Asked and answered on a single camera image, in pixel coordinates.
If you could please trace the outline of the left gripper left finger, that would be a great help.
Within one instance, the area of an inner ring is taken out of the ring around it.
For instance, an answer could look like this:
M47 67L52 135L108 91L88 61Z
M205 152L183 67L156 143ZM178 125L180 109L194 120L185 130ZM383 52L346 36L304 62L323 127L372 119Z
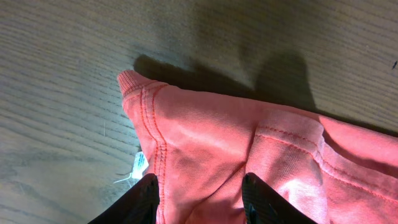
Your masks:
M147 174L88 224L156 224L159 204L158 178Z

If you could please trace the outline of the red printed t-shirt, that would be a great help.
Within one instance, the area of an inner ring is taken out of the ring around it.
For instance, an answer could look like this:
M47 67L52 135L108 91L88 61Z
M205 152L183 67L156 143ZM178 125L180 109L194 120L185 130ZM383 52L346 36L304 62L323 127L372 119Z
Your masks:
M397 138L320 114L119 74L157 223L244 223L252 172L317 223L397 222Z

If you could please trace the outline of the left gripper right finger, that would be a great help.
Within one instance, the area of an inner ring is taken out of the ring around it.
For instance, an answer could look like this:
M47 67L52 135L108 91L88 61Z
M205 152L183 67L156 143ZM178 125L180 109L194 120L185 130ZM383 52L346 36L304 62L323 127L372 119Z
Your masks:
M247 224L316 224L251 172L243 177L242 200Z

